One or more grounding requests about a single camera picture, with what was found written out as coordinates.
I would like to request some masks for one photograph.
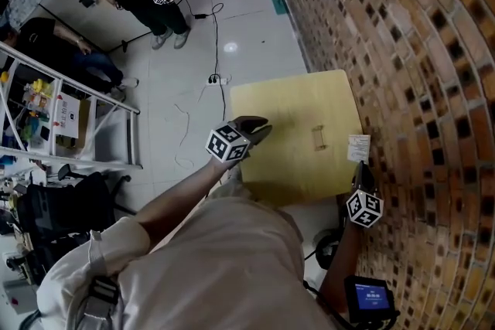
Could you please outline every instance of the small display screen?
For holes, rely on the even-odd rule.
[[[383,286],[356,284],[357,303],[360,309],[389,309],[387,291]]]

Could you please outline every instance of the black cable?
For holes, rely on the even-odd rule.
[[[208,80],[209,81],[215,81],[215,79],[218,77],[218,80],[219,80],[218,83],[220,85],[220,91],[222,93],[222,102],[224,103],[224,111],[222,113],[222,121],[225,121],[225,113],[227,111],[227,103],[225,102],[224,87],[222,86],[221,77],[220,77],[220,74],[218,73],[218,21],[217,21],[217,16],[216,16],[216,14],[218,12],[222,11],[222,9],[224,8],[224,4],[223,3],[217,3],[216,5],[214,5],[211,8],[210,14],[194,14],[193,9],[191,8],[191,4],[189,3],[188,0],[186,0],[186,3],[187,3],[187,6],[189,7],[189,11],[191,12],[191,15],[195,19],[205,19],[207,17],[213,16],[213,24],[215,25],[215,70],[214,70],[213,74],[210,74],[210,77],[208,77]]]
[[[26,318],[19,325],[19,330],[28,330],[39,318],[41,318],[41,312],[37,309],[31,315],[26,316]]]
[[[304,257],[304,261],[308,260],[313,254],[316,253],[316,249],[311,254],[308,254],[308,256]]]
[[[320,299],[320,301],[328,309],[329,313],[342,325],[342,327],[344,327],[346,330],[355,330],[355,328],[348,321],[346,321],[342,316],[340,316],[339,312],[337,312],[335,309],[330,307],[330,304],[326,302],[326,299],[323,297],[323,294],[317,291],[314,287],[309,286],[308,282],[306,281],[303,281],[302,284],[307,290],[316,294],[316,297]]]
[[[225,111],[227,110],[227,104],[225,103],[225,93],[224,93],[224,86],[222,85],[222,80],[220,78],[220,75],[218,74],[218,22],[217,22],[217,13],[220,12],[224,8],[223,3],[217,3],[215,6],[211,8],[211,14],[213,16],[213,24],[215,25],[215,71],[213,74],[210,76],[218,76],[219,79],[219,85],[220,85],[220,91],[222,93],[222,101],[224,102],[224,112],[222,115],[222,121],[225,121]]]

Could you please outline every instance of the paper label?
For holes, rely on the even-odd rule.
[[[370,135],[349,135],[347,159],[353,162],[368,163],[370,157]]]
[[[60,94],[56,100],[55,134],[78,139],[80,101],[67,94]]]

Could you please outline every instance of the light wood panel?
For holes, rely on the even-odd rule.
[[[357,164],[347,160],[347,142],[362,128],[343,70],[233,87],[230,99],[234,117],[262,116],[273,125],[241,164],[258,198],[280,206],[350,191]],[[312,131],[320,125],[324,150],[316,150],[321,142]]]

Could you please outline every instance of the black pants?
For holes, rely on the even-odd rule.
[[[175,3],[171,5],[151,3],[142,7],[133,7],[129,11],[141,24],[148,26],[155,36],[163,35],[167,28],[170,28],[177,35],[184,33],[189,28],[179,6]]]

